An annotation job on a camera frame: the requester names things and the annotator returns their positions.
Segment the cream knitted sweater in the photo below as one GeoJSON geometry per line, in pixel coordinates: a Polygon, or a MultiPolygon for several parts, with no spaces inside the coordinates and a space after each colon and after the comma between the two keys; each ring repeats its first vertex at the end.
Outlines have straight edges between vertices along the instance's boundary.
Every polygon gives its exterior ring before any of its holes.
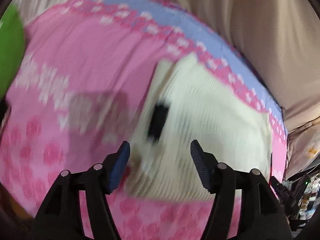
{"type": "Polygon", "coordinates": [[[271,173],[272,128],[266,113],[238,99],[194,54],[157,64],[130,140],[125,192],[175,202],[213,199],[200,181],[190,145],[231,168],[271,173]]]}

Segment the cluttered items in corner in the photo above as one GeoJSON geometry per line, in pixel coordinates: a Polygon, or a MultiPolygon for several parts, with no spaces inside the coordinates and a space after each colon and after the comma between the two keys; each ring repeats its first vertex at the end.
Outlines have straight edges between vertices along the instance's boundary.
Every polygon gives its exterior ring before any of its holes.
{"type": "Polygon", "coordinates": [[[319,239],[319,157],[289,179],[270,178],[293,239],[319,239]]]}

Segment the pink floral bed quilt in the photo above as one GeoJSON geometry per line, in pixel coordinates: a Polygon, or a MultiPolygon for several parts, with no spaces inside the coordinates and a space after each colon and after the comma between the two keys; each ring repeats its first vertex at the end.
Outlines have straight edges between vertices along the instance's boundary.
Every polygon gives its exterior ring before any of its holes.
{"type": "MultiPolygon", "coordinates": [[[[36,214],[61,171],[87,171],[130,144],[162,59],[194,54],[238,99],[266,113],[270,175],[283,174],[286,133],[277,104],[250,65],[190,14],[153,0],[67,0],[24,34],[25,55],[7,93],[1,182],[31,219],[9,226],[8,237],[33,239],[36,214]]],[[[202,239],[214,195],[182,202],[134,197],[124,189],[130,172],[129,157],[118,188],[106,196],[120,239],[202,239]]],[[[84,233],[94,239],[85,192],[79,196],[84,233]]]]}

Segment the green plastic stool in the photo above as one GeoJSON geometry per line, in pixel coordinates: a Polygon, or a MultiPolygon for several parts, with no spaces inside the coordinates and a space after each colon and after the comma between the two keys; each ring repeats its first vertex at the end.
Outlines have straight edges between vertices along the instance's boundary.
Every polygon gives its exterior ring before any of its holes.
{"type": "Polygon", "coordinates": [[[25,52],[24,27],[16,5],[10,4],[1,18],[0,95],[4,98],[25,52]]]}

